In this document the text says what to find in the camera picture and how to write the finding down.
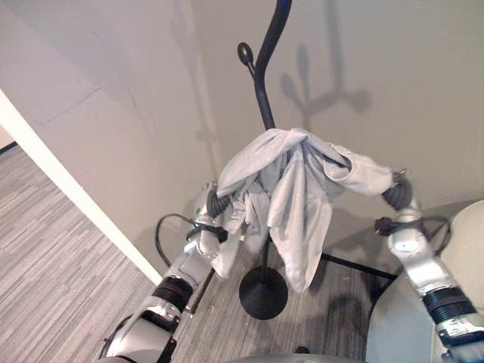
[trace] gray carpet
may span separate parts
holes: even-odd
[[[173,363],[221,363],[248,355],[292,353],[297,346],[311,353],[365,359],[371,308],[386,279],[321,261],[306,292],[290,291],[278,317],[257,321],[238,299],[242,277],[256,265],[260,259],[242,253],[230,280],[212,279],[196,313],[183,317],[176,331]],[[273,247],[269,265],[284,271]]]
[[[0,155],[0,363],[92,362],[114,326],[153,285],[15,147]],[[231,280],[213,278],[176,332],[174,363],[224,362],[293,352],[363,359],[372,301],[387,281],[322,262],[311,288],[290,292],[275,319],[257,321],[238,300],[242,253]],[[283,271],[271,250],[269,265]]]
[[[92,362],[153,288],[20,147],[0,155],[0,363]]]

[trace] black floor stand leg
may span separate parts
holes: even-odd
[[[253,318],[268,320],[278,316],[286,306],[287,285],[279,272],[267,266],[271,238],[262,251],[262,266],[246,273],[239,286],[240,303]]]

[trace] round black base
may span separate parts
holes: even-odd
[[[309,349],[307,349],[305,346],[298,346],[296,348],[296,353],[297,354],[311,354]]]
[[[246,273],[239,286],[240,303],[255,319],[268,320],[278,316],[286,306],[287,285],[284,278],[273,268],[265,268],[261,280],[262,266]]]

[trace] black pole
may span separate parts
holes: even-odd
[[[274,129],[275,124],[265,92],[265,69],[286,25],[291,3],[292,0],[278,0],[264,42],[262,42],[256,66],[253,66],[250,46],[242,42],[237,47],[240,61],[249,69],[250,75],[254,79],[257,102],[266,130]],[[277,270],[267,266],[270,242],[271,237],[268,236],[264,244],[262,266],[247,272],[239,286],[240,303],[244,310],[260,320],[272,319],[279,315],[286,306],[288,296],[284,278]]]
[[[254,72],[254,87],[256,89],[257,102],[259,103],[262,121],[266,130],[275,129],[274,118],[272,117],[271,106],[265,91],[265,69],[271,59],[275,46],[281,37],[289,16],[292,0],[278,0],[274,15],[265,34],[264,42],[260,48]]]
[[[260,282],[265,284],[265,275],[267,273],[267,262],[269,259],[269,244],[271,243],[271,237],[268,236],[264,243],[264,249],[262,250],[262,267],[260,270]]]

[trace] fabric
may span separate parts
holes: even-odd
[[[213,268],[228,277],[240,236],[257,253],[270,233],[290,286],[301,292],[312,281],[331,219],[331,203],[350,189],[382,194],[392,170],[371,158],[328,144],[304,129],[270,129],[224,168],[217,195],[231,196],[222,224],[229,239]]]

